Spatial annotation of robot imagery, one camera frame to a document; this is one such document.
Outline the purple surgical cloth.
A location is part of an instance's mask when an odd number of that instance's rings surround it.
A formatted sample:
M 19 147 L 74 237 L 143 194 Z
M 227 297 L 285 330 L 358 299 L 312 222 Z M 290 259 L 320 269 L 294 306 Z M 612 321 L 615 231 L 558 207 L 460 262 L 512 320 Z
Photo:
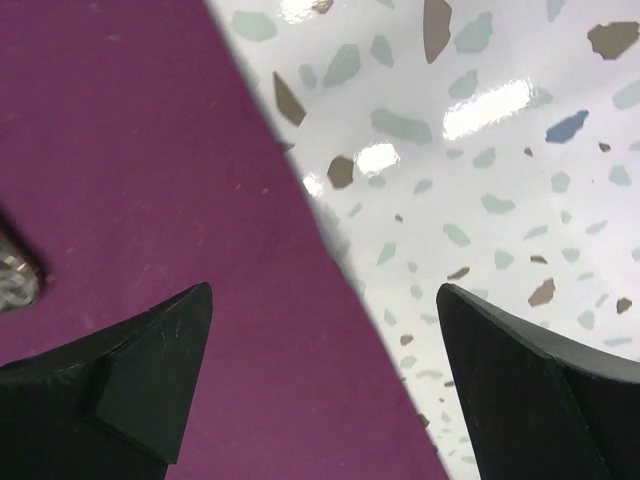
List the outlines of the purple surgical cloth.
M 204 2 L 2 3 L 1 211 L 49 286 L 3 361 L 210 285 L 169 478 L 445 477 Z

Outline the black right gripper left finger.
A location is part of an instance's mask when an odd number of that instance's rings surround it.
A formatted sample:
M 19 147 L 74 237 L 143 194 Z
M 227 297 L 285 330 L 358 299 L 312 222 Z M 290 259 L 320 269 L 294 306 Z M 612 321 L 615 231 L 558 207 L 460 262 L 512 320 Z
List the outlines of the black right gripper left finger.
M 199 283 L 1 368 L 4 479 L 162 479 L 178 460 L 213 313 Z

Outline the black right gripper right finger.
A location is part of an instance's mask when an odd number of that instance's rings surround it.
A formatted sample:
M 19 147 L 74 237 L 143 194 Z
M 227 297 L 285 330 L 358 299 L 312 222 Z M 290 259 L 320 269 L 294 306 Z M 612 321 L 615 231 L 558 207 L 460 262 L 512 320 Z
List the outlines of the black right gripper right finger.
M 453 284 L 440 328 L 483 479 L 636 479 L 639 365 Z

